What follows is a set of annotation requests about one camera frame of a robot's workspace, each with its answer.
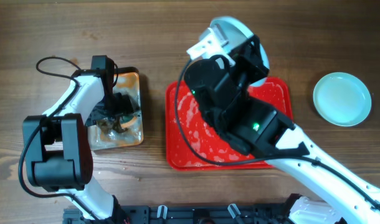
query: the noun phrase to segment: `wood grain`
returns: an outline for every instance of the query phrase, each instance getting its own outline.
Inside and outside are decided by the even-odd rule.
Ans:
[[[177,172],[167,165],[164,91],[188,59],[187,48],[222,15],[240,19],[260,37],[271,76],[290,87],[295,121],[334,158],[380,187],[380,1],[8,4],[0,5],[0,223],[61,223],[70,206],[64,198],[26,195],[17,180],[23,119],[52,106],[68,86],[36,72],[38,59],[50,55],[88,68],[93,55],[105,54],[141,72],[143,144],[94,154],[94,176],[122,205],[316,197],[275,169]],[[43,68],[73,71],[59,62]],[[357,127],[333,126],[313,108],[315,83],[332,71],[356,75],[371,91],[373,112]]]

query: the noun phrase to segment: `red plastic tray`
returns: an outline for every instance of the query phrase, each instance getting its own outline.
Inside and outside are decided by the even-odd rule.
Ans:
[[[221,169],[264,169],[272,166],[265,162],[240,166],[215,166],[198,159],[184,143],[179,133],[174,114],[174,82],[166,90],[165,123],[166,123],[166,160],[176,170],[221,170]],[[248,89],[250,96],[273,104],[278,110],[293,119],[290,94],[285,82],[279,78],[268,77],[260,87]],[[242,154],[231,149],[201,118],[198,105],[189,88],[182,81],[178,95],[178,113],[183,131],[191,146],[201,155],[213,161],[234,162],[252,159],[251,155]]]

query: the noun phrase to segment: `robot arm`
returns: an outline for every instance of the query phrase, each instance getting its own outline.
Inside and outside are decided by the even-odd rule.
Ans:
[[[114,117],[121,106],[131,107],[125,96],[113,95],[114,63],[107,56],[93,56],[90,70],[77,70],[72,75],[79,83],[76,94],[36,134],[26,154],[27,177],[31,185],[48,192],[68,193],[67,197],[81,210],[83,217],[105,223],[129,223],[117,199],[104,191],[92,176],[93,159],[85,130],[85,122],[96,104],[104,104],[103,114]],[[43,115],[28,116],[23,122],[24,143],[71,94],[76,83]],[[45,145],[62,141],[62,151],[46,151]]]
[[[325,223],[328,216],[338,216],[336,211],[348,223],[380,223],[379,188],[322,151],[272,105],[249,97],[248,86],[263,83],[269,67],[259,39],[245,25],[231,17],[214,19],[188,54],[192,59],[203,58],[188,67],[184,81],[204,121],[231,148],[266,158],[335,209],[308,216],[308,208],[302,212],[295,208],[297,212],[289,217],[292,221]]]
[[[379,188],[364,181],[321,150],[299,126],[295,125],[294,130],[287,129],[277,141],[276,148],[285,151],[300,144],[304,144],[309,151],[309,155],[304,157],[316,159],[336,170],[365,194],[373,198],[380,206]],[[349,183],[333,175],[330,171],[318,165],[313,165],[311,162],[298,159],[276,159],[266,162],[296,178],[339,213],[328,212],[323,216],[339,215],[348,223],[380,223],[380,211],[372,206],[371,202],[366,201],[367,199],[352,188]],[[302,221],[302,212],[308,213],[308,211],[291,213],[290,218],[295,223],[305,223],[307,222],[305,219],[303,220],[304,222],[300,222]]]

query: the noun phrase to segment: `black cable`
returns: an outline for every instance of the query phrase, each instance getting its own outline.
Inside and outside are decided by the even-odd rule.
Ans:
[[[38,194],[38,193],[33,192],[31,189],[29,189],[28,186],[26,185],[26,183],[24,182],[24,175],[22,173],[22,167],[23,167],[23,164],[24,164],[25,156],[27,154],[29,146],[31,145],[32,140],[34,140],[35,135],[40,131],[40,129],[42,128],[42,126],[45,125],[46,122],[48,122],[48,120],[50,120],[54,115],[56,115],[70,101],[70,99],[78,92],[78,89],[79,89],[79,82],[76,81],[76,79],[74,79],[74,78],[72,78],[70,76],[67,76],[67,75],[60,75],[60,74],[51,73],[51,72],[45,72],[45,71],[41,70],[39,68],[39,64],[42,63],[45,60],[48,60],[48,59],[63,60],[65,62],[70,63],[71,65],[73,65],[77,69],[81,70],[78,65],[74,64],[70,60],[67,60],[67,59],[61,58],[61,57],[46,57],[46,58],[40,59],[36,63],[36,70],[38,70],[39,72],[41,72],[43,74],[46,74],[46,75],[51,75],[51,76],[54,76],[54,77],[67,78],[69,80],[72,80],[72,81],[75,82],[75,87],[74,87],[74,90],[72,90],[72,92],[70,93],[70,95],[56,108],[56,110],[53,111],[50,115],[48,115],[48,117],[46,117],[46,119],[44,119],[35,128],[34,132],[32,132],[32,134],[29,136],[29,138],[27,140],[27,143],[25,144],[24,149],[22,150],[22,153],[21,153],[21,156],[20,156],[19,165],[18,165],[18,178],[19,178],[19,181],[20,181],[22,189],[24,189],[24,191],[26,191],[28,194],[30,194],[30,195],[32,195],[34,197],[37,197],[37,198],[69,197],[69,198],[71,198],[71,200],[75,201],[80,207],[82,207],[87,213],[89,213],[95,220],[99,220],[96,217],[96,215],[93,214],[93,212],[90,209],[88,209],[79,199],[77,199],[75,197],[74,194],[70,194],[70,193]]]
[[[115,78],[115,81],[113,83],[113,87],[116,85],[116,81],[118,81],[118,66],[116,65],[116,63],[114,63],[114,66],[116,68],[116,78]]]
[[[338,178],[340,178],[341,180],[343,180],[344,182],[346,182],[350,187],[352,187],[353,189],[355,189],[355,191],[357,191],[357,193],[361,194],[368,202],[371,203],[371,205],[380,211],[380,203],[376,202],[373,198],[371,198],[366,192],[364,192],[362,189],[360,189],[356,184],[354,184],[352,181],[350,181],[348,178],[346,178],[344,175],[342,175],[341,173],[339,173],[337,170],[331,168],[330,166],[316,160],[316,159],[311,159],[309,157],[304,157],[304,156],[269,156],[269,157],[263,157],[263,158],[258,158],[258,159],[249,159],[249,160],[246,160],[246,161],[238,161],[238,162],[216,162],[216,161],[212,161],[212,160],[209,160],[209,159],[206,159],[204,157],[202,157],[200,154],[198,154],[193,148],[192,146],[190,145],[186,135],[184,134],[184,131],[182,129],[182,125],[180,123],[180,120],[179,120],[179,113],[178,113],[178,93],[179,93],[179,87],[180,87],[180,84],[181,84],[181,81],[183,79],[183,76],[184,76],[184,73],[187,69],[187,67],[190,65],[191,63],[191,60],[189,60],[186,65],[184,66],[184,68],[182,69],[182,72],[179,76],[179,79],[178,79],[178,84],[176,85],[176,91],[175,91],[175,97],[174,97],[174,111],[175,111],[175,119],[176,119],[176,124],[178,124],[178,128],[179,128],[179,132],[184,140],[184,142],[186,143],[187,147],[190,149],[190,151],[200,160],[204,161],[204,162],[207,162],[207,163],[210,163],[210,164],[213,164],[213,165],[217,165],[217,166],[235,166],[235,165],[245,165],[245,164],[251,164],[251,163],[254,163],[254,162],[261,162],[261,161],[268,161],[268,160],[273,160],[273,159],[297,159],[297,160],[301,160],[301,161],[307,161],[307,162],[311,162],[314,166],[320,166],[321,168],[323,169],[326,169],[328,172],[331,172],[332,174],[334,174],[335,176],[337,176]]]

